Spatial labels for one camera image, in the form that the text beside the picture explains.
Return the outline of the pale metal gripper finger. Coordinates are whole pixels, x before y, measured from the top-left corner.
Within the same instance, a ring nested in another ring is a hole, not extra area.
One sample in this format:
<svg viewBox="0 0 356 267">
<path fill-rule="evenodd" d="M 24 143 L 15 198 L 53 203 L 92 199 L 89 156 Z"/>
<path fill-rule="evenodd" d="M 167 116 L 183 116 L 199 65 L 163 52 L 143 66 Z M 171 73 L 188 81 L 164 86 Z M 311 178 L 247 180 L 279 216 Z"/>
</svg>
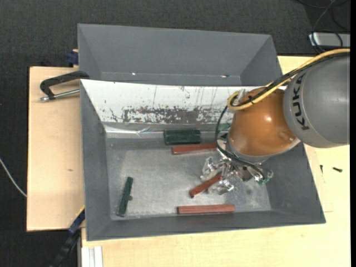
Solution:
<svg viewBox="0 0 356 267">
<path fill-rule="evenodd" d="M 212 179 L 220 171 L 223 164 L 221 159 L 216 159 L 213 157 L 208 157 L 202 168 L 202 175 L 200 176 L 201 181 L 207 181 Z"/>
<path fill-rule="evenodd" d="M 223 195 L 225 193 L 233 191 L 234 188 L 235 186 L 230 180 L 221 179 L 210 187 L 210 192 L 213 192 L 218 195 Z"/>
</svg>

